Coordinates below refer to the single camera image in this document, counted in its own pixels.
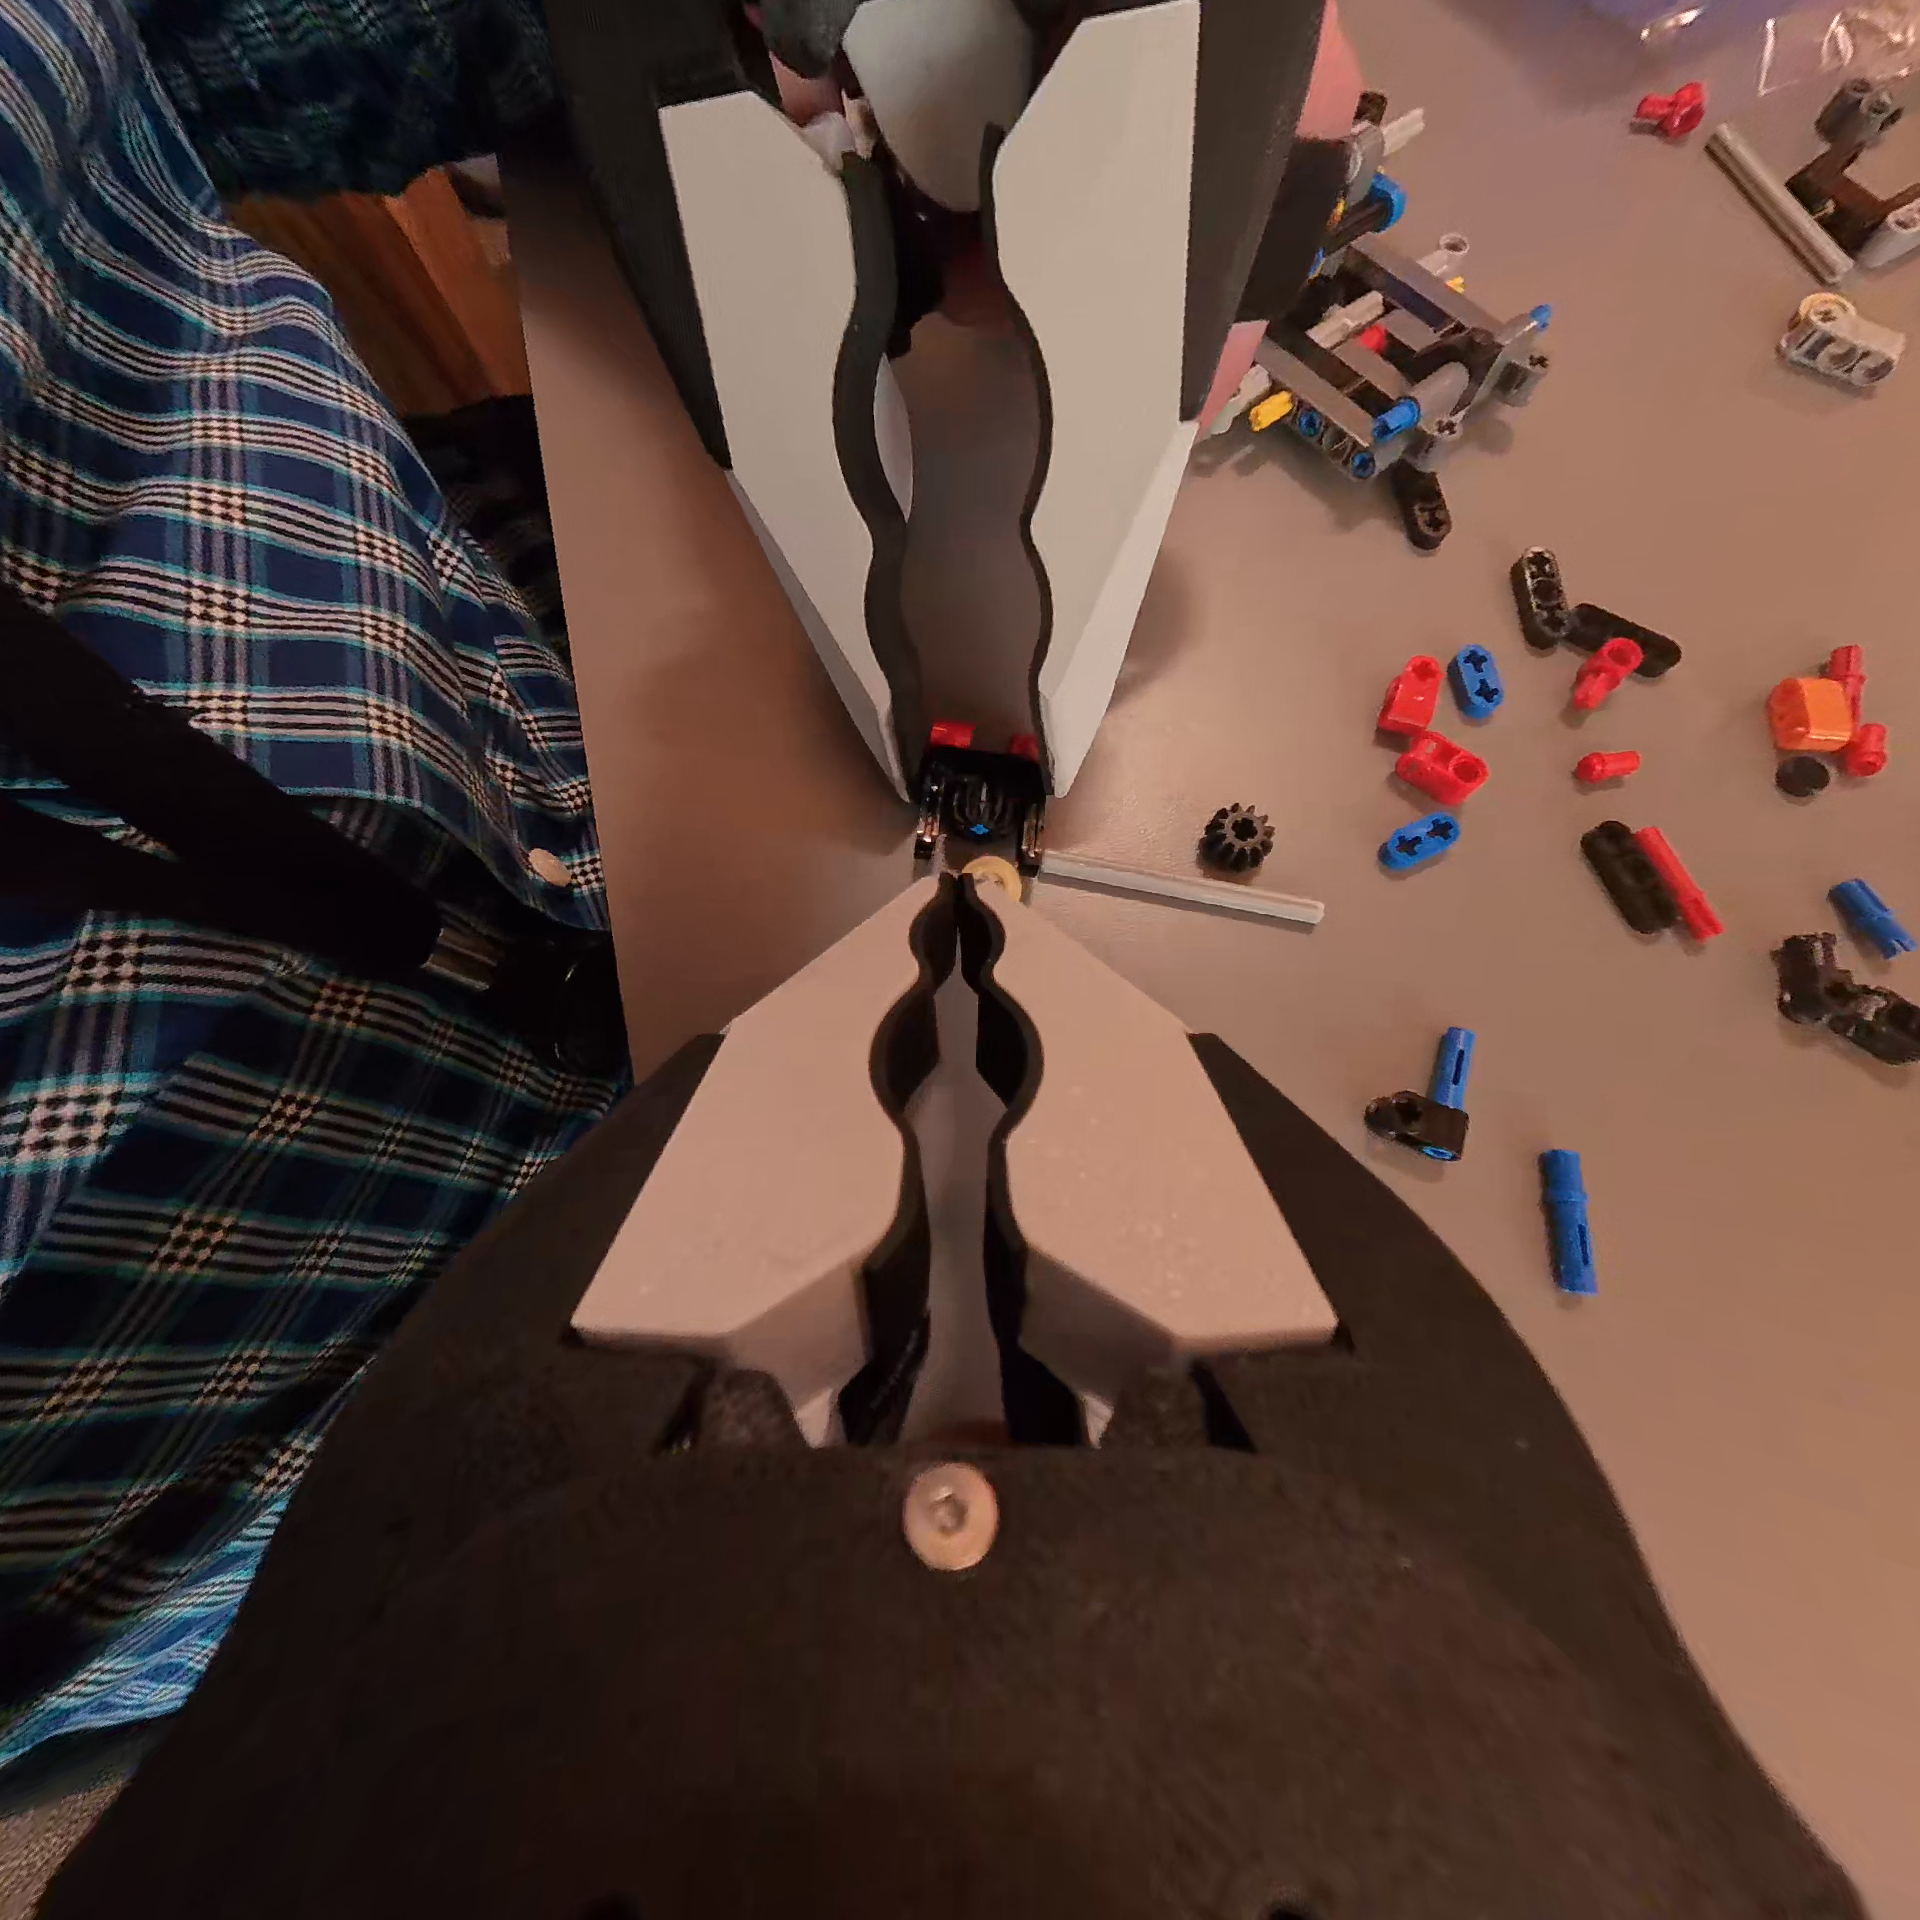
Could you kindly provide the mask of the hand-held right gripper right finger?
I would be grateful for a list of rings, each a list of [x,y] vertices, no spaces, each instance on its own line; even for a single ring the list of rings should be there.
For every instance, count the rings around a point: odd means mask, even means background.
[[[1020,1444],[1086,1444],[1141,1379],[1326,1347],[1339,1315],[1182,1017],[1003,884],[961,887],[982,1273]]]

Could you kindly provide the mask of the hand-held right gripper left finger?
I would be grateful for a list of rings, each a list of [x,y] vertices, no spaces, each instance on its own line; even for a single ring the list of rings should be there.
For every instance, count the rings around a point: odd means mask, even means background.
[[[761,1371],[812,1444],[892,1444],[930,1343],[907,1106],[955,961],[955,877],[920,877],[738,1016],[571,1331]]]

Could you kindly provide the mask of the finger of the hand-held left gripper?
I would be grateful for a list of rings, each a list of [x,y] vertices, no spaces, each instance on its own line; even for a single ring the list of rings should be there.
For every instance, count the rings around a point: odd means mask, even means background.
[[[1083,15],[997,143],[987,228],[1039,382],[1023,549],[1031,709],[1064,798],[1108,719],[1182,485],[1198,3]]]
[[[823,156],[757,91],[660,109],[715,382],[722,467],[843,709],[905,801],[920,659],[901,568],[911,435],[889,340],[892,209],[875,161]]]

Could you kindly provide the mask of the grey lego axle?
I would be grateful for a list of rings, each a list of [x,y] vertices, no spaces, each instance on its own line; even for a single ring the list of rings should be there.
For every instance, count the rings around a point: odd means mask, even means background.
[[[1316,897],[1290,897],[1284,892],[1246,887],[1243,882],[1207,874],[1129,868],[1110,860],[1071,855],[1057,848],[1043,855],[1039,877],[1120,897],[1144,897],[1278,925],[1316,926],[1326,917],[1326,905]]]

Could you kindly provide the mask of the black lego frame red pins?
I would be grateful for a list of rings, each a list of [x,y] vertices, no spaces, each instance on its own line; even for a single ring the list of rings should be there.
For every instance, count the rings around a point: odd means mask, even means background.
[[[911,860],[934,862],[955,839],[966,845],[1014,845],[1020,874],[1043,868],[1044,764],[1039,733],[1020,730],[1003,752],[977,746],[977,727],[964,720],[930,724],[920,776]]]

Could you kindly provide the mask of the long red lego pin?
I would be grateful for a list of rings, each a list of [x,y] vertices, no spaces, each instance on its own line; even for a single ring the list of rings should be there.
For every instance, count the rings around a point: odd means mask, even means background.
[[[1676,906],[1680,926],[1698,942],[1721,936],[1725,921],[1719,917],[1719,906],[1707,901],[1692,868],[1673,848],[1668,836],[1650,825],[1637,830],[1632,839],[1646,855],[1650,868],[1659,874],[1659,884]]]

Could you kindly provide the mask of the long black lego beam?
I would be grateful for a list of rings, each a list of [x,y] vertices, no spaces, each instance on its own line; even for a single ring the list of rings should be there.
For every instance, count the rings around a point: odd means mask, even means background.
[[[1632,671],[1646,682],[1662,678],[1684,657],[1682,646],[1668,633],[1659,633],[1657,627],[1646,627],[1642,619],[1632,619],[1632,618],[1611,611],[1611,606],[1600,606],[1600,603],[1575,603],[1570,606],[1568,644],[1575,648],[1589,657],[1612,639],[1626,639],[1626,644],[1641,646],[1641,661]]]

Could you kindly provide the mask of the grey lego beam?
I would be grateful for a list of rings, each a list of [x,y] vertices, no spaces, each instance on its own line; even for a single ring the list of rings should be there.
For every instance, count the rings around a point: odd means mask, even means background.
[[[1840,286],[1851,274],[1854,258],[1836,246],[1791,187],[1767,171],[1735,123],[1719,123],[1705,140],[1705,154],[1815,285]]]

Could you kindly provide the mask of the black lego connector assembly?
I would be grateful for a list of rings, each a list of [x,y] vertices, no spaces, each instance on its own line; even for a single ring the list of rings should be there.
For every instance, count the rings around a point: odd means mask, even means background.
[[[1840,964],[1832,935],[1794,935],[1770,961],[1787,1021],[1827,1028],[1882,1063],[1917,1063],[1917,1003],[1857,983]]]

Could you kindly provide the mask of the light grey lego connector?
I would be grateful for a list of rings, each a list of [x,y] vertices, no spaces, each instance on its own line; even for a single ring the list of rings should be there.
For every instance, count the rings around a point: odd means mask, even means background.
[[[1851,390],[1882,388],[1905,362],[1907,334],[1857,313],[1840,291],[1811,291],[1779,336],[1779,362]]]

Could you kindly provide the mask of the red lego pin piece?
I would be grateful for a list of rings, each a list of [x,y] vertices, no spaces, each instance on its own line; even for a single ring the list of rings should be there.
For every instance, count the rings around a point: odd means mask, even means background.
[[[1844,693],[1851,733],[1840,746],[1840,769],[1851,781],[1868,781],[1889,767],[1889,727],[1866,714],[1866,648],[1854,644],[1836,646],[1822,675]]]

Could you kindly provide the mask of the person's left hand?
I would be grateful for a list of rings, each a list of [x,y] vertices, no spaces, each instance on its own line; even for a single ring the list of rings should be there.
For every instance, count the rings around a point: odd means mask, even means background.
[[[1339,21],[1339,3],[1323,3],[1316,64],[1301,110],[1295,133],[1305,140],[1347,140],[1363,94],[1363,72],[1352,42]],[[1265,324],[1243,321],[1229,330],[1213,390],[1198,410],[1198,430],[1213,435],[1243,375],[1257,358]]]

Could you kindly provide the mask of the black connector with blue pin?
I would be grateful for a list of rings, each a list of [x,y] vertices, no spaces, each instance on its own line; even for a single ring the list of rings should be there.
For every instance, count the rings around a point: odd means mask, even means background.
[[[1366,1106],[1371,1137],[1421,1153],[1432,1163],[1460,1163],[1469,1137],[1465,1090],[1477,1062],[1477,1032],[1448,1028],[1436,1042],[1428,1090],[1380,1095]]]

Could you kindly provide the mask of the blue plaid shirt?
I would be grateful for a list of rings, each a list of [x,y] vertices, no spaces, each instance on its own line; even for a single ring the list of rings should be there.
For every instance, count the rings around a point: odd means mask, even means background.
[[[130,3],[2,3],[2,611],[440,914],[400,975],[2,884],[2,1762],[177,1713],[403,1315],[622,1097],[561,619],[328,291],[230,220]]]

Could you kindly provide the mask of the clear plastic bag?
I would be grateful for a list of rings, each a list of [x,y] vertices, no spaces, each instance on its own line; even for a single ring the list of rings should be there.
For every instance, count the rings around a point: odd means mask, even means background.
[[[1746,42],[1758,91],[1815,78],[1905,82],[1917,72],[1917,3],[1594,3],[1646,49]]]

